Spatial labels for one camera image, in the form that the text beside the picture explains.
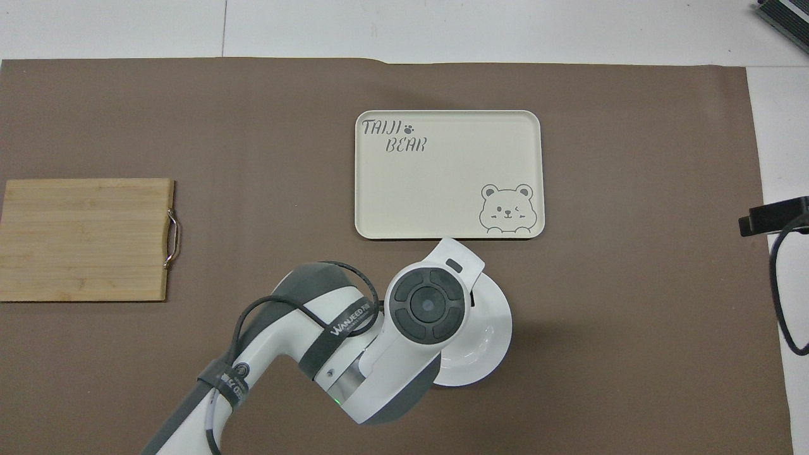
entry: bear ear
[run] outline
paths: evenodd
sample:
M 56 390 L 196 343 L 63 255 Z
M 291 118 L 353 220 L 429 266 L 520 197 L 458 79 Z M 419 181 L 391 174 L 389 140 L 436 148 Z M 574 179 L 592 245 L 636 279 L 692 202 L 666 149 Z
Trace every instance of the bear ear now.
M 529 199 L 531 198 L 531 196 L 534 195 L 534 190 L 531 189 L 530 186 L 525 185 L 524 183 L 522 185 L 517 186 L 517 189 L 515 191 L 521 193 L 523 196 Z
M 491 196 L 492 194 L 495 194 L 498 191 L 500 191 L 500 190 L 498 189 L 497 186 L 494 186 L 492 184 L 488 184 L 488 185 L 483 187 L 483 190 L 481 191 L 481 194 L 483 195 L 484 199 L 488 199 L 489 196 Z

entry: white tray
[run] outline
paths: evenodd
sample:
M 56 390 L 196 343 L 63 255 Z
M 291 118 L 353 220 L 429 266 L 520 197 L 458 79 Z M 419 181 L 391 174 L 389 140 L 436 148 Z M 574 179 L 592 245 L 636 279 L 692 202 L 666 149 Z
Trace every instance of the white tray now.
M 363 237 L 542 232 L 542 148 L 533 113 L 368 111 L 354 134 L 354 226 Z

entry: round gray button pad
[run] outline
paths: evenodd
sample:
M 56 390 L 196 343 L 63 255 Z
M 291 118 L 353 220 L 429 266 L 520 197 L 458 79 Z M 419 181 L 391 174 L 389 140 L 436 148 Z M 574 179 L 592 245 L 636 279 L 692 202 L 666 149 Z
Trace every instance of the round gray button pad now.
M 421 344 L 447 340 L 464 320 L 464 289 L 449 272 L 424 267 L 402 275 L 389 302 L 393 323 Z

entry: white table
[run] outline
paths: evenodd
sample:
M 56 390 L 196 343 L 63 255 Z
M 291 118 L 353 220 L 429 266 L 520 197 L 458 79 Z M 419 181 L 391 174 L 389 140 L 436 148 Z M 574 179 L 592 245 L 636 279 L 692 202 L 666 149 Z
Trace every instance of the white table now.
M 0 58 L 746 66 L 765 202 L 809 195 L 809 56 L 755 17 L 752 0 L 76 3 L 0 0 Z M 803 344 L 809 340 L 809 274 L 802 271 L 809 236 L 793 234 L 784 245 L 782 299 Z M 781 352 L 794 452 L 809 455 L 809 356 L 793 355 L 783 340 Z

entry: brown tablecloth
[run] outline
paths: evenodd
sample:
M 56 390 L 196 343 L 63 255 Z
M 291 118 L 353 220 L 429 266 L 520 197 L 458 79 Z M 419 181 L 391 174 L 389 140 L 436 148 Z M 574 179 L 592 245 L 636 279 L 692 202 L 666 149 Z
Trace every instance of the brown tablecloth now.
M 433 241 L 353 226 L 368 109 L 527 109 L 547 226 L 465 241 L 514 315 L 486 380 L 359 427 L 280 359 L 225 453 L 789 453 L 744 69 L 358 59 L 4 61 L 0 182 L 176 180 L 166 303 L 0 304 L 0 452 L 137 453 L 303 262 L 384 289 Z

